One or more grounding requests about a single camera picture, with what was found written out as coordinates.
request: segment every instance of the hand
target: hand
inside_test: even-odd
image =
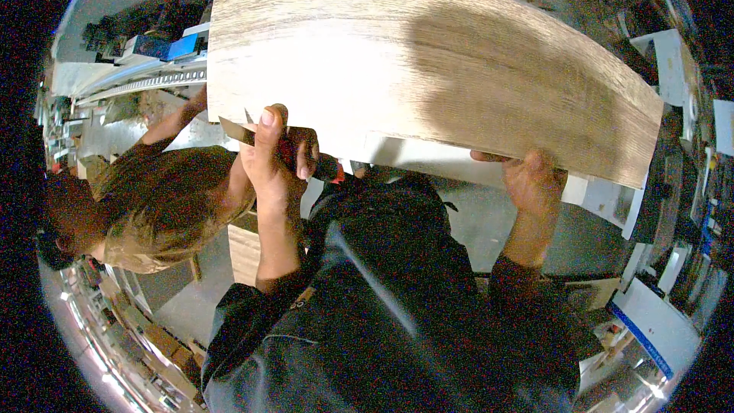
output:
[[[502,162],[502,180],[512,204],[518,208],[502,253],[519,265],[541,268],[553,240],[568,173],[554,169],[550,155],[542,150],[529,151],[523,160],[476,150],[471,151],[471,157]]]
[[[554,169],[548,153],[531,150],[525,159],[517,160],[472,150],[471,157],[477,161],[502,162],[502,180],[518,213],[555,224],[568,173]]]
[[[286,106],[265,107],[255,146],[241,143],[242,166],[255,188],[258,217],[286,216],[296,223],[306,179],[316,171],[318,139],[309,128],[286,128]],[[286,163],[294,163],[292,169]]]

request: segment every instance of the wooden panel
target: wooden panel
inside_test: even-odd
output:
[[[234,225],[227,225],[234,282],[255,286],[260,265],[260,237]]]
[[[281,102],[341,158],[374,154],[369,132],[541,146],[639,188],[663,108],[610,52],[517,0],[215,0],[208,49],[210,120]]]

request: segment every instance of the concrete floor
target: concrete floor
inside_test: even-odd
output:
[[[590,34],[581,26],[578,11],[565,0],[553,2],[556,15]],[[145,126],[131,120],[102,126],[99,116],[86,122],[79,157],[122,154],[143,133]],[[171,144],[171,149],[222,144],[235,150],[219,125],[195,119]],[[453,202],[458,213],[449,210],[454,237],[466,245],[475,271],[490,271],[515,219],[515,208],[503,190],[448,179],[433,179],[439,194]],[[310,197],[315,198],[314,189]],[[616,226],[593,216],[578,206],[565,205],[544,272],[557,276],[610,276],[620,274],[625,242]],[[226,229],[200,254],[203,280],[188,284],[154,315],[179,339],[195,338],[207,345],[214,308],[234,281]]]

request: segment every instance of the finger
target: finger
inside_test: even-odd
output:
[[[469,152],[472,160],[476,161],[488,161],[491,163],[504,163],[510,161],[512,158],[504,157],[500,154],[486,153],[484,151],[472,150]]]
[[[541,149],[529,150],[525,154],[523,161],[527,163],[528,168],[537,171],[551,169],[553,167],[551,156],[545,150]]]
[[[317,132],[310,128],[292,127],[288,137],[297,147],[297,176],[301,179],[312,176],[318,161]]]
[[[296,175],[299,179],[306,180],[312,174],[310,170],[310,161],[313,159],[309,156],[308,144],[302,141],[298,144],[298,154],[296,156]]]
[[[255,148],[249,143],[239,143],[239,160],[244,172],[249,176],[252,170],[252,162],[255,160]]]
[[[260,170],[271,168],[278,159],[278,142],[287,118],[287,114],[283,114],[285,109],[286,106],[282,104],[274,104],[265,107],[260,117],[255,133],[255,161],[253,163]]]

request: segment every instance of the white panel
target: white panel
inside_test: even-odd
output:
[[[640,280],[633,279],[627,292],[618,291],[612,301],[637,327],[630,328],[635,336],[640,332],[673,372],[693,361],[701,338],[691,321]],[[639,337],[638,341],[645,346]]]
[[[680,270],[684,267],[688,253],[689,251],[686,248],[676,247],[670,254],[668,264],[666,265],[665,270],[663,270],[663,274],[660,276],[660,280],[658,281],[658,287],[660,290],[665,292],[665,294],[670,293],[670,290],[673,289],[675,280],[678,278]]]
[[[713,101],[714,122],[716,125],[716,151],[734,157],[734,102]]]

